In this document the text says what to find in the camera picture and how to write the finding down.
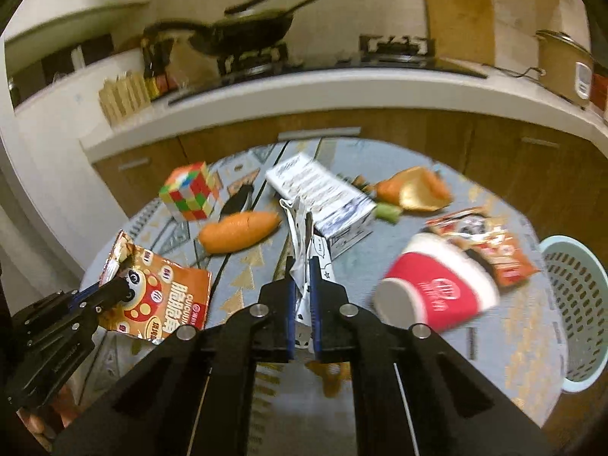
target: rice cooker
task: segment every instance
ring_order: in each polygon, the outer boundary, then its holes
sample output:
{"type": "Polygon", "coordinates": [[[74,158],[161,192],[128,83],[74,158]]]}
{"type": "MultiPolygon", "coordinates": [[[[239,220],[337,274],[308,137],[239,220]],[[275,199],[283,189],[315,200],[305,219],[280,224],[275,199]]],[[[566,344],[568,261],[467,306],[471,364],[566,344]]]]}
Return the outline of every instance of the rice cooker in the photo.
{"type": "Polygon", "coordinates": [[[540,83],[552,93],[582,108],[589,103],[594,59],[569,35],[549,30],[536,32],[540,83]]]}

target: light blue plastic basket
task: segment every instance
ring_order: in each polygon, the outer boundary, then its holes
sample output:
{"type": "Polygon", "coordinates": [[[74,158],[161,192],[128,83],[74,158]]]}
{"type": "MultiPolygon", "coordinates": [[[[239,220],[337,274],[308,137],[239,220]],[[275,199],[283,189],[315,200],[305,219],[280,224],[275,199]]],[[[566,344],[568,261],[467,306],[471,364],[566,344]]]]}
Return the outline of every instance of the light blue plastic basket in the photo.
{"type": "Polygon", "coordinates": [[[569,236],[544,239],[540,251],[568,342],[562,388],[577,393],[600,377],[608,361],[608,277],[597,257],[569,236]]]}

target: orange snack package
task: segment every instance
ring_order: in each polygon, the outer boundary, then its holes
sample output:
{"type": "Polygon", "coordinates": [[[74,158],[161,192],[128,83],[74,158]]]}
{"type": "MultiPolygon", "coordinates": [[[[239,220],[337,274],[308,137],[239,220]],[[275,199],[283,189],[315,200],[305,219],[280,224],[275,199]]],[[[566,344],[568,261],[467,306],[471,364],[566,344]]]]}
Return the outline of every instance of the orange snack package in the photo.
{"type": "Polygon", "coordinates": [[[182,268],[135,245],[120,231],[101,273],[100,286],[116,275],[127,280],[131,294],[128,301],[102,313],[102,327],[156,344],[180,325],[204,327],[211,272],[182,268]]]}
{"type": "Polygon", "coordinates": [[[428,220],[426,225],[429,231],[451,241],[470,257],[482,259],[501,288],[516,285],[539,271],[500,218],[489,216],[481,207],[446,214],[428,220]]]}

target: metal screw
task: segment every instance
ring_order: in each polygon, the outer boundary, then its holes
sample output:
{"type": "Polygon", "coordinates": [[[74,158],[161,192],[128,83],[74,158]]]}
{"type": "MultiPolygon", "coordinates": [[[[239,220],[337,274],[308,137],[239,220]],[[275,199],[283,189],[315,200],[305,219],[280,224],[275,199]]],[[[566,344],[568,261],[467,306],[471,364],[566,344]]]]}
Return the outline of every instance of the metal screw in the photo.
{"type": "Polygon", "coordinates": [[[431,335],[431,328],[426,324],[414,324],[412,334],[418,339],[427,339],[431,335]]]}
{"type": "Polygon", "coordinates": [[[185,324],[177,328],[176,336],[182,341],[189,341],[196,336],[196,328],[190,324],[185,324]]]}
{"type": "Polygon", "coordinates": [[[268,313],[268,307],[263,303],[254,303],[250,307],[249,313],[254,317],[264,317],[268,313]]]}
{"type": "Polygon", "coordinates": [[[352,303],[345,303],[340,307],[340,313],[344,317],[354,317],[359,313],[359,308],[352,303]]]}

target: gas cooktop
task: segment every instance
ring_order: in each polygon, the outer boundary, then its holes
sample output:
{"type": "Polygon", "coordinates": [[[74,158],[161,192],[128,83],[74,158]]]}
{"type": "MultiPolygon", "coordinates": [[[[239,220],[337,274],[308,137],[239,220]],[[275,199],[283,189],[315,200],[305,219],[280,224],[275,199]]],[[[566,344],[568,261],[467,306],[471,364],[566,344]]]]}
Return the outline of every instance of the gas cooktop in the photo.
{"type": "Polygon", "coordinates": [[[335,54],[307,56],[303,60],[289,59],[284,43],[218,60],[220,76],[208,82],[191,86],[183,94],[168,102],[174,105],[199,94],[251,80],[276,77],[291,73],[318,70],[344,70],[349,68],[410,68],[458,73],[486,79],[488,76],[465,66],[435,57],[435,42],[427,38],[402,36],[362,35],[359,52],[349,56],[335,54]]]}

